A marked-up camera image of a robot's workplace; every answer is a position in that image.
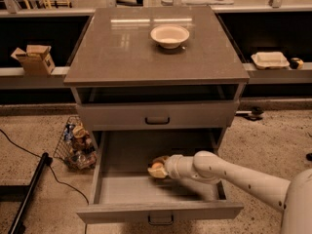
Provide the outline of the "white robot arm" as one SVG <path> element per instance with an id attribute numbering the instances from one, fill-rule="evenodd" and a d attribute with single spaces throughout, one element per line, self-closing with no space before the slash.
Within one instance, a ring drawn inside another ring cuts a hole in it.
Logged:
<path id="1" fill-rule="evenodd" d="M 155 158 L 147 170 L 156 178 L 189 178 L 210 184 L 225 179 L 281 211 L 281 234 L 312 234 L 311 169 L 287 180 L 229 163 L 209 151 L 199 151 L 194 156 Z"/>

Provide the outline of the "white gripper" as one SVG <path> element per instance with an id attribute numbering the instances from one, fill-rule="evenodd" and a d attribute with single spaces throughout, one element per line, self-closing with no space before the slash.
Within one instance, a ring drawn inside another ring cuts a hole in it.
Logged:
<path id="1" fill-rule="evenodd" d="M 178 162 L 182 158 L 182 155 L 173 155 L 173 156 L 160 156 L 155 158 L 152 161 L 152 164 L 155 163 L 162 163 L 165 164 L 165 169 L 163 167 L 161 168 L 148 168 L 148 172 L 151 176 L 155 178 L 165 178 L 166 176 L 169 176 L 172 179 L 178 179 L 180 178 L 180 174 L 178 171 Z"/>

